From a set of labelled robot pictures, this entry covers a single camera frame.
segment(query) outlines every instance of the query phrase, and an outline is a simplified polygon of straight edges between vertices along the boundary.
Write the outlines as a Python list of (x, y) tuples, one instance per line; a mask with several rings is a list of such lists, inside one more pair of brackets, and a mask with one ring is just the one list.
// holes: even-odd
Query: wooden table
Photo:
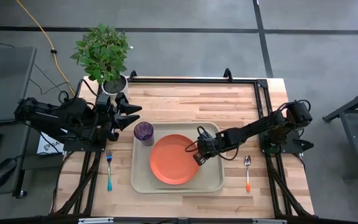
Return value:
[[(96, 92), (98, 84), (90, 82)], [(273, 109), (288, 100), (283, 79), (268, 79)], [(220, 130), (241, 127), (258, 119), (255, 93), (247, 84), (178, 84), (132, 83), (130, 103), (140, 105), (141, 121), (212, 121)], [(95, 97), (85, 85), (81, 97), (94, 102)], [(107, 162), (103, 154), (91, 215), (109, 217), (205, 217), (205, 218), (273, 218), (272, 199), (266, 162), (260, 153), (259, 140), (254, 136), (240, 147), (234, 161), (224, 162), (224, 186), (214, 193), (202, 194), (140, 194), (131, 186), (133, 129), (130, 125), (117, 142), (108, 142), (113, 160), (112, 192), (107, 191)], [(244, 157), (251, 155), (250, 183), (246, 191)], [(78, 185), (83, 152), (75, 152), (63, 167), (58, 185), (57, 208), (60, 208)], [(291, 154), (283, 154), (288, 188), (305, 210), (313, 207), (301, 162)], [(284, 211), (282, 193), (278, 190), (280, 208)], [(82, 207), (86, 204), (84, 194)]]

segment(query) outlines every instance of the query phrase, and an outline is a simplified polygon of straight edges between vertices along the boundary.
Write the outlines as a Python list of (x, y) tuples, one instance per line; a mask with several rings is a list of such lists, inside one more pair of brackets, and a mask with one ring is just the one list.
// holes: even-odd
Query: orange spoon handle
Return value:
[(251, 192), (251, 185), (247, 183), (247, 192)]

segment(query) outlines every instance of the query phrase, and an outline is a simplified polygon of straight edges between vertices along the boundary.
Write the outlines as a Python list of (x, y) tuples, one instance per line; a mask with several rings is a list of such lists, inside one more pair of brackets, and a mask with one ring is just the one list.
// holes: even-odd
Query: white paper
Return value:
[[(50, 143), (52, 143), (56, 149), (62, 153), (63, 152), (63, 147), (64, 144), (57, 141), (54, 138), (49, 137), (49, 135), (42, 133), (42, 135), (45, 137), (45, 139), (47, 139)], [(38, 143), (38, 150), (37, 150), (37, 154), (40, 154), (41, 152), (46, 152), (46, 153), (57, 153), (56, 150), (47, 142), (45, 141), (45, 139), (43, 137), (40, 136), (40, 141)]]

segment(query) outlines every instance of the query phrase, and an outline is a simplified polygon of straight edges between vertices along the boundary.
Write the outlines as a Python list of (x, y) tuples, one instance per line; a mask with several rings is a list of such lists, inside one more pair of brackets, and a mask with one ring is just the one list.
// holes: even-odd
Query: yellow cable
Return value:
[[(16, 0), (17, 3), (19, 3), (20, 6), (22, 6), (22, 8), (25, 10), (25, 12), (31, 17), (31, 19), (38, 25), (38, 27), (41, 29), (41, 31), (44, 33), (44, 35), (47, 37), (49, 43), (50, 43), (50, 47), (52, 48), (52, 50), (55, 50), (55, 47), (53, 46), (52, 41), (49, 39), (48, 34), (44, 31), (44, 29), (42, 28), (42, 26), (37, 22), (37, 20), (31, 15), (31, 13), (23, 6), (23, 4), (19, 1)], [(68, 81), (68, 79), (66, 78), (65, 74), (63, 74), (62, 70), (59, 67), (59, 63), (57, 62), (57, 56), (56, 53), (53, 53), (53, 57), (55, 58), (55, 64), (57, 67), (57, 70), (59, 70), (60, 74), (62, 74), (63, 78), (66, 80), (68, 87), (70, 88), (70, 91), (73, 95), (75, 95), (74, 89), (71, 86), (70, 82)]]

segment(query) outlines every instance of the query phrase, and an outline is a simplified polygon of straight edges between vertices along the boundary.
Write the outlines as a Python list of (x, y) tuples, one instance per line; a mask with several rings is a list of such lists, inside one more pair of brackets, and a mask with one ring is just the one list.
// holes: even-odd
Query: green plant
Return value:
[(75, 44), (77, 52), (70, 58), (85, 67), (90, 80), (99, 84), (114, 82), (120, 78), (120, 72), (127, 70), (124, 60), (130, 48), (125, 33), (99, 24)]

